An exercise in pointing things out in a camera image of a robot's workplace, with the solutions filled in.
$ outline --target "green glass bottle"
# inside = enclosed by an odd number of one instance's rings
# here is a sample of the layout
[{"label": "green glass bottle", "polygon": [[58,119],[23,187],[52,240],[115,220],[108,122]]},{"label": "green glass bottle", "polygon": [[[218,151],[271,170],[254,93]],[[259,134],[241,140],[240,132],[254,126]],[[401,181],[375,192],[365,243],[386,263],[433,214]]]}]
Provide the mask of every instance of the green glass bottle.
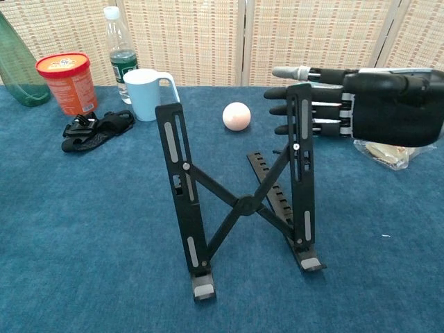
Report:
[{"label": "green glass bottle", "polygon": [[51,98],[35,63],[33,54],[0,11],[0,77],[6,89],[25,106],[41,105]]}]

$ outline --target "orange lid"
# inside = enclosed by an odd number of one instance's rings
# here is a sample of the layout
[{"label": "orange lid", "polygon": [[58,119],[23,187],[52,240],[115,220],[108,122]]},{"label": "orange lid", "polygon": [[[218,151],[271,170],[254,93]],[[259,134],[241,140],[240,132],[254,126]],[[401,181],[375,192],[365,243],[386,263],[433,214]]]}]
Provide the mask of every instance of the orange lid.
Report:
[{"label": "orange lid", "polygon": [[67,78],[89,67],[90,61],[84,53],[60,53],[40,59],[35,68],[44,78]]}]

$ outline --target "bamboo folding screen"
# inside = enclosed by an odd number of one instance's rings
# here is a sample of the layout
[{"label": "bamboo folding screen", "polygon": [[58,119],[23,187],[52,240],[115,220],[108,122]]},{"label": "bamboo folding screen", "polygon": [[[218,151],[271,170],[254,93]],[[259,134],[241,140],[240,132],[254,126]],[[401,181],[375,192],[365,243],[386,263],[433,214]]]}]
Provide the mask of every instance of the bamboo folding screen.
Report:
[{"label": "bamboo folding screen", "polygon": [[441,0],[5,0],[37,59],[82,51],[114,85],[103,7],[118,4],[139,66],[177,85],[288,85],[273,66],[444,69]]}]

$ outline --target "plastic water bottle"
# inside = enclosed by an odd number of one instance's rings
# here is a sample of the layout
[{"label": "plastic water bottle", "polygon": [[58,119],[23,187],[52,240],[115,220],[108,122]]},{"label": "plastic water bottle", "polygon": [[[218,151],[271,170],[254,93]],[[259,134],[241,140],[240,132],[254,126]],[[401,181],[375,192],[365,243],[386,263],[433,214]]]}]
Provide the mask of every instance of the plastic water bottle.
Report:
[{"label": "plastic water bottle", "polygon": [[136,53],[131,42],[131,36],[123,22],[119,7],[108,6],[103,9],[106,18],[106,35],[110,60],[116,76],[117,87],[122,101],[131,104],[128,90],[123,81],[127,71],[137,69]]},{"label": "plastic water bottle", "polygon": [[35,58],[0,12],[0,77],[6,89],[25,106],[51,98],[49,88],[35,69]]}]

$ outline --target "white ball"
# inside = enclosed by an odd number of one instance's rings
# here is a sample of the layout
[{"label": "white ball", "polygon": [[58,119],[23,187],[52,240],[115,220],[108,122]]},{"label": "white ball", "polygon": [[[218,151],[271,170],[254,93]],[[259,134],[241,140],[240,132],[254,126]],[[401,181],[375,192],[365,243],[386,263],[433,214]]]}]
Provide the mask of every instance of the white ball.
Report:
[{"label": "white ball", "polygon": [[250,109],[240,102],[228,104],[223,110],[222,120],[230,130],[243,130],[250,123]]}]

